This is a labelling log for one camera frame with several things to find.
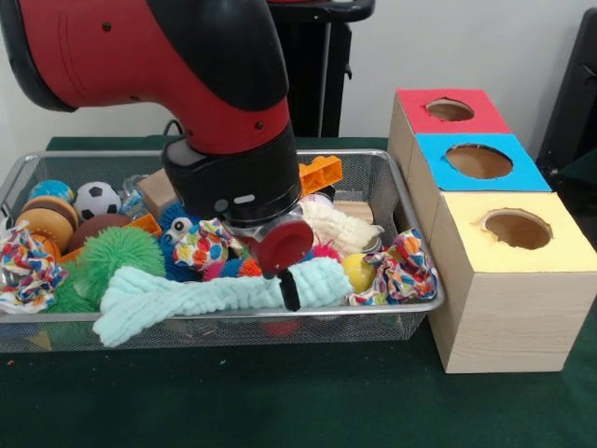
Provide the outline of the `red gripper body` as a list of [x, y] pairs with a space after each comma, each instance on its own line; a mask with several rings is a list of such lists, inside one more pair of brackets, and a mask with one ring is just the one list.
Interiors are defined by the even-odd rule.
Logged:
[[264, 276], [276, 276], [302, 261], [312, 242], [312, 229], [303, 219], [277, 220], [248, 236], [247, 248]]

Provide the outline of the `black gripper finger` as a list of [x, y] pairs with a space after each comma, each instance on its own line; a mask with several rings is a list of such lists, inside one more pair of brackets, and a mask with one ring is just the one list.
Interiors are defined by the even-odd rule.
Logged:
[[291, 312], [298, 311], [301, 305], [293, 274], [290, 271], [280, 271], [278, 278], [280, 279], [280, 289], [285, 309]]

